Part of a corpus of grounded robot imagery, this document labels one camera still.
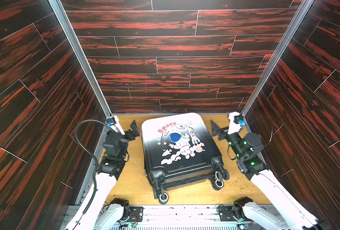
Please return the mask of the black white space-print suitcase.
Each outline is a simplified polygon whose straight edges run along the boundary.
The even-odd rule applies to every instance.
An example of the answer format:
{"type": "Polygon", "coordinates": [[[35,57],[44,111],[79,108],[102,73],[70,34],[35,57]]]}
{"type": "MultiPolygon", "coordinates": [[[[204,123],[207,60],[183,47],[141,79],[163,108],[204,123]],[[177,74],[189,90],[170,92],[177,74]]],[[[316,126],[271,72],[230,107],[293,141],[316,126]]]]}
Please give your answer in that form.
{"type": "Polygon", "coordinates": [[[167,204],[167,190],[210,180],[218,191],[229,180],[222,154],[199,114],[149,119],[141,130],[144,169],[160,204],[167,204]]]}

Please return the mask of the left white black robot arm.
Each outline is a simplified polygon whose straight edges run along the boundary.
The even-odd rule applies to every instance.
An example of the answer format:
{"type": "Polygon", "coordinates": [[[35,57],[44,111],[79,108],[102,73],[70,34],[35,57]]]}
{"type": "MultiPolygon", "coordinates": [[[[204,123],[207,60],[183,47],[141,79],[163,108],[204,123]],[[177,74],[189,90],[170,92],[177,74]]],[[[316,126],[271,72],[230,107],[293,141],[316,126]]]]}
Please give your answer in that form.
{"type": "Polygon", "coordinates": [[[100,212],[125,164],[129,161],[129,142],[140,136],[136,121],[133,121],[130,129],[124,132],[121,132],[114,123],[98,120],[95,120],[95,123],[108,129],[103,143],[106,154],[100,160],[87,148],[83,148],[94,161],[93,186],[77,213],[65,227],[67,230],[110,230],[121,219],[127,220],[130,216],[128,200],[120,198],[114,199],[103,214],[100,212]]]}

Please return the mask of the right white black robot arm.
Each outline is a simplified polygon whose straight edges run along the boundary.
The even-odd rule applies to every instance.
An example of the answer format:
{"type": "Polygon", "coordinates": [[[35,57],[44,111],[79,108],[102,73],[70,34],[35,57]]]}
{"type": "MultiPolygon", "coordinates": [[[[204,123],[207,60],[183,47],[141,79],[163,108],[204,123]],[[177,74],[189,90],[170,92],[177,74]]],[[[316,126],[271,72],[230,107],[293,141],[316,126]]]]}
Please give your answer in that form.
{"type": "Polygon", "coordinates": [[[264,193],[280,215],[270,213],[249,197],[242,197],[234,201],[232,217],[238,222],[252,221],[265,230],[333,229],[329,222],[318,219],[305,209],[267,167],[261,154],[265,148],[261,136],[252,132],[243,138],[239,135],[245,125],[242,119],[237,114],[230,118],[229,126],[224,128],[211,121],[212,136],[228,142],[228,147],[236,155],[234,160],[240,172],[264,193]]]}

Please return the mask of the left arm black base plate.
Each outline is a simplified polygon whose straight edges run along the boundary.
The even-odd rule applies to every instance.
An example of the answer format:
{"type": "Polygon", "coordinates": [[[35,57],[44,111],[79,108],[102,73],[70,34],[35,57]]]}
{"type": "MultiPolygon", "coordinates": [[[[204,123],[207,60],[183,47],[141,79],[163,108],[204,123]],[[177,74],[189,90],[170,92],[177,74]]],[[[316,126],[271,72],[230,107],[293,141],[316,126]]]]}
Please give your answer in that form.
{"type": "Polygon", "coordinates": [[[124,209],[123,217],[120,222],[138,223],[142,222],[144,214],[144,207],[130,206],[124,209]]]}

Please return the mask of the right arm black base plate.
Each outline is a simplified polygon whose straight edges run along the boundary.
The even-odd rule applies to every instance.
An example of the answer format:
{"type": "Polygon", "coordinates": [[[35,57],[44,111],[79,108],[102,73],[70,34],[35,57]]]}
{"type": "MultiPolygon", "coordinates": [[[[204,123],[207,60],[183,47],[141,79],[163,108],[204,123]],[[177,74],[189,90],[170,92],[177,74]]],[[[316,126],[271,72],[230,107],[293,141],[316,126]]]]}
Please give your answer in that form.
{"type": "Polygon", "coordinates": [[[219,214],[221,222],[235,221],[232,205],[219,205],[217,207],[217,212],[219,214]]]}

